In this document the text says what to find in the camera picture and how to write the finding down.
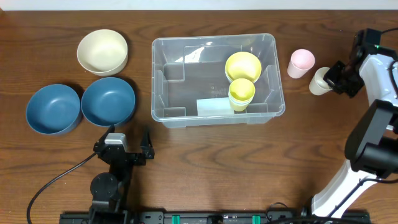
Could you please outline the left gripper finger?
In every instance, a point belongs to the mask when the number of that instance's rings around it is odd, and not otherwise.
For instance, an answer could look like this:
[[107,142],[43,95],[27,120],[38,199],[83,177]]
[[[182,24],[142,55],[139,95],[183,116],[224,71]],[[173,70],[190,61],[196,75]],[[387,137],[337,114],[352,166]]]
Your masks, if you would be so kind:
[[144,130],[144,135],[140,143],[140,148],[142,150],[142,154],[144,155],[145,159],[154,159],[155,152],[154,152],[154,147],[152,145],[152,141],[150,139],[150,133],[148,128]]
[[107,131],[99,138],[98,143],[99,144],[104,144],[105,143],[105,139],[108,136],[109,133],[114,133],[115,127],[114,125],[111,125]]

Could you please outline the cream cup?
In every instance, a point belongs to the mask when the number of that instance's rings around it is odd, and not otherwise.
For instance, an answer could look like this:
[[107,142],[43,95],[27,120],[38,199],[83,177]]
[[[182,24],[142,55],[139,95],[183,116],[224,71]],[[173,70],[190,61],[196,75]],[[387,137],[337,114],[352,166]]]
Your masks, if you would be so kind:
[[332,90],[332,88],[323,79],[329,69],[329,67],[322,67],[315,72],[309,84],[309,90],[313,95],[320,96]]

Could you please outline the dark blue bowl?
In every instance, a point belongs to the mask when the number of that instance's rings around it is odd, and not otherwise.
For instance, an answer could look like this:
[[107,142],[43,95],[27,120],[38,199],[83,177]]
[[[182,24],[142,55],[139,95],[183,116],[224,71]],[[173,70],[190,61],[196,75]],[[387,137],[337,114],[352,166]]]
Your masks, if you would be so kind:
[[128,122],[134,114],[136,94],[123,79],[101,78],[93,82],[81,99],[84,117],[92,124],[108,127]]
[[63,84],[47,85],[29,100],[25,112],[28,125],[46,135],[66,134],[75,129],[82,119],[80,97]]

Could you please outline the pink cup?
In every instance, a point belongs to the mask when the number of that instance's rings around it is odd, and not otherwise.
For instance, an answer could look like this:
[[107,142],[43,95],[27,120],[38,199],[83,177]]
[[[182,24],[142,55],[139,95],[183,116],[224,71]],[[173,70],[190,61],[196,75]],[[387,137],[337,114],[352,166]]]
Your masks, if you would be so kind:
[[307,49],[296,50],[290,58],[287,73],[298,79],[306,74],[315,64],[315,56]]

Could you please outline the cream large bowl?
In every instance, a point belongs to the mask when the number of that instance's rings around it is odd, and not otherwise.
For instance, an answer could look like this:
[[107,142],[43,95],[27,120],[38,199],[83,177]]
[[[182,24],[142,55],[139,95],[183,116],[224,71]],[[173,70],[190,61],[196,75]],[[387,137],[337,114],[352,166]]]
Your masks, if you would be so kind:
[[128,44],[114,30],[100,29],[86,35],[78,45],[76,56],[87,71],[101,77],[121,72],[128,60]]

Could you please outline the yellow cup back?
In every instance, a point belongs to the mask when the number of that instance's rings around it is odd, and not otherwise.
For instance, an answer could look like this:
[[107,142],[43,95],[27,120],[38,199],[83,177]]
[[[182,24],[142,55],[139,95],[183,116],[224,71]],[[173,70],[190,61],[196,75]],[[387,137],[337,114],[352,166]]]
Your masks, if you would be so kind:
[[228,97],[232,105],[248,105],[254,98],[256,87],[253,82],[239,78],[231,82],[228,90]]

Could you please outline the yellow cup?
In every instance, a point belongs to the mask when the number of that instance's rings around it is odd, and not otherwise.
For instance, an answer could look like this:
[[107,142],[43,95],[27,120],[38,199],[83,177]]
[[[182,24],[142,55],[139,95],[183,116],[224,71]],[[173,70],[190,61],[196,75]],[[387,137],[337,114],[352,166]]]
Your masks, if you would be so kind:
[[253,82],[239,78],[231,82],[228,90],[228,97],[232,105],[248,105],[254,98],[256,87]]
[[248,107],[248,104],[236,104],[236,103],[232,103],[232,102],[230,103],[230,105],[234,111],[238,111],[238,112],[244,111]]

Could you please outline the yellow small bowl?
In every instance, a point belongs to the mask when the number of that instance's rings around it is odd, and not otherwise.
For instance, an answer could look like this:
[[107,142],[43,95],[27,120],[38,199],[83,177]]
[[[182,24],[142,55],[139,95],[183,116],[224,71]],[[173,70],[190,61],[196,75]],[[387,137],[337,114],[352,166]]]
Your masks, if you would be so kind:
[[225,74],[229,82],[245,78],[255,83],[262,73],[260,60],[249,52],[236,52],[225,63]]

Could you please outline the yellow cup front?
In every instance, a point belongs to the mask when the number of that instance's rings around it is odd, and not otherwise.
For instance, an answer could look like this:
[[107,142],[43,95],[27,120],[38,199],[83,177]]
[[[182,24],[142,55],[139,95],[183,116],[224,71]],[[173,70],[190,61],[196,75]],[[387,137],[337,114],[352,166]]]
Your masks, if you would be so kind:
[[230,105],[234,111],[238,111],[238,112],[244,111],[248,107],[248,104],[236,104],[236,103],[232,103],[232,102],[230,103]]

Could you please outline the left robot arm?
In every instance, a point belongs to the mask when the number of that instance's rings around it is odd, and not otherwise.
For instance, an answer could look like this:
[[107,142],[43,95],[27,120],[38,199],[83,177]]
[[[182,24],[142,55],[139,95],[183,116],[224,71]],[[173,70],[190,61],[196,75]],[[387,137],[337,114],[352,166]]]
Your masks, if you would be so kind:
[[126,135],[116,133],[112,125],[94,144],[93,151],[109,165],[109,171],[98,174],[90,185],[93,196],[89,224],[128,224],[134,216],[126,208],[126,200],[134,166],[146,165],[155,156],[148,130],[140,143],[141,152],[127,150]]

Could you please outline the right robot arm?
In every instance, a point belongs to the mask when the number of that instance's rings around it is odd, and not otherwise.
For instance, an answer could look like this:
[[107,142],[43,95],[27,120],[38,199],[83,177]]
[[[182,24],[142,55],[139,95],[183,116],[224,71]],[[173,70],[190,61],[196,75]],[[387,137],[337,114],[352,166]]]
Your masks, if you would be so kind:
[[384,136],[387,129],[397,132],[396,63],[394,50],[372,45],[357,47],[349,64],[337,62],[326,72],[324,81],[338,93],[354,96],[365,88],[369,109],[346,141],[342,167],[312,197],[312,215],[341,218],[368,188],[397,173],[397,140]]

